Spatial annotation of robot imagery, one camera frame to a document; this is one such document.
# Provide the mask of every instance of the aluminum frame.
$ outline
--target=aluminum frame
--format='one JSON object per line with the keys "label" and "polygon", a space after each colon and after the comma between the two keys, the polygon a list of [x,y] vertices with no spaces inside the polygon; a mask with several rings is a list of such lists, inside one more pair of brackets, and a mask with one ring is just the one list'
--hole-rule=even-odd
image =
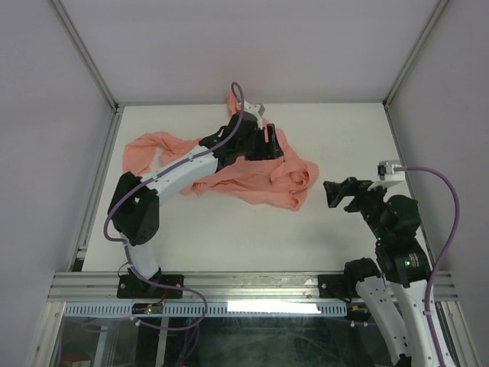
{"label": "aluminum frame", "polygon": [[[324,272],[166,272],[183,274],[185,286],[203,293],[209,302],[236,299],[281,299],[286,301],[325,302],[319,297],[320,274],[341,274],[339,271]],[[56,273],[47,300],[56,301],[117,301],[119,278],[116,272],[87,271]],[[387,283],[387,289],[393,292]],[[441,271],[434,287],[435,300],[457,301],[451,275]],[[151,302],[153,300],[136,300]],[[194,294],[183,294],[181,302],[200,302]]]}

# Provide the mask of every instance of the glass panel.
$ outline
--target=glass panel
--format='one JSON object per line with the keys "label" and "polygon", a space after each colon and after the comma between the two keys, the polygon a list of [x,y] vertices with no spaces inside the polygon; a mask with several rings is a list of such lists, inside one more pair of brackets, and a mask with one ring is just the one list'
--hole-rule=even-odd
{"label": "glass panel", "polygon": [[[192,322],[182,317],[144,320],[171,327]],[[198,332],[186,333],[136,327],[127,319],[65,317],[60,335],[53,365],[62,367],[392,366],[376,326],[352,328],[338,318],[209,317]],[[185,361],[180,358],[191,351]]]}

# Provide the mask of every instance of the pink towel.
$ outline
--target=pink towel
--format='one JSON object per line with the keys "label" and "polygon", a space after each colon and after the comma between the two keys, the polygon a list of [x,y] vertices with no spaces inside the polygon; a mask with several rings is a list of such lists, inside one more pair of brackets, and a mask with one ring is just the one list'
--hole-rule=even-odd
{"label": "pink towel", "polygon": [[[232,115],[238,111],[237,102],[231,93],[228,95],[228,107]],[[319,176],[319,169],[313,162],[299,158],[279,128],[277,138],[283,157],[272,161],[246,161],[239,157],[233,165],[196,181],[183,189],[182,193],[195,191],[201,194],[214,190],[236,195],[250,204],[269,203],[299,210],[307,198],[308,189]],[[165,165],[191,151],[198,142],[199,139],[182,140],[167,132],[144,134],[126,145],[123,170],[135,175],[147,173],[157,147],[163,149],[160,162]]]}

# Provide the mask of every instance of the enclosure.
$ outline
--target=enclosure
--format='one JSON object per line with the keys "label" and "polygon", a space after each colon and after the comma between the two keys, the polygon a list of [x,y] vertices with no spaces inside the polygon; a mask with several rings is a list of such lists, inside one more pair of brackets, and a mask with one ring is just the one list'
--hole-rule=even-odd
{"label": "enclosure", "polygon": [[[178,193],[160,208],[157,265],[211,304],[187,364],[390,365],[377,326],[338,322],[351,305],[322,297],[318,276],[376,256],[362,217],[328,208],[322,183],[375,180],[379,161],[400,160],[443,172],[458,191],[460,225],[435,301],[454,360],[486,365],[488,11],[482,0],[7,0],[4,365],[177,362],[185,333],[117,318],[116,309],[123,317],[155,300],[118,298],[125,253],[103,226],[127,146],[156,132],[194,140],[218,131],[232,115],[232,81],[319,172],[294,210],[215,191]],[[416,238],[434,264],[452,227],[450,192],[409,172],[395,194],[419,201]],[[315,304],[319,313],[228,310],[230,300],[250,299]],[[147,320],[183,326],[202,313],[197,301],[167,300]],[[362,299],[353,304],[364,309]]]}

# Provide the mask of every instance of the black bracket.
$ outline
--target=black bracket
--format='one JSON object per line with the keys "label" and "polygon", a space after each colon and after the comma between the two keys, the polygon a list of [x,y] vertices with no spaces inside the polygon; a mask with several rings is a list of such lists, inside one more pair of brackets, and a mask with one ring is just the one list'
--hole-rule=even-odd
{"label": "black bracket", "polygon": [[318,275],[318,289],[319,298],[338,298],[347,303],[350,303],[353,298],[359,298],[343,274]]}
{"label": "black bracket", "polygon": [[[158,284],[172,285],[174,287],[183,287],[184,276],[181,274],[157,274],[151,279]],[[165,294],[163,288],[154,287],[139,280],[129,270],[129,274],[120,276],[119,285],[117,288],[117,298],[120,299],[160,299]],[[182,299],[183,292],[175,290],[167,290],[167,300]]]}

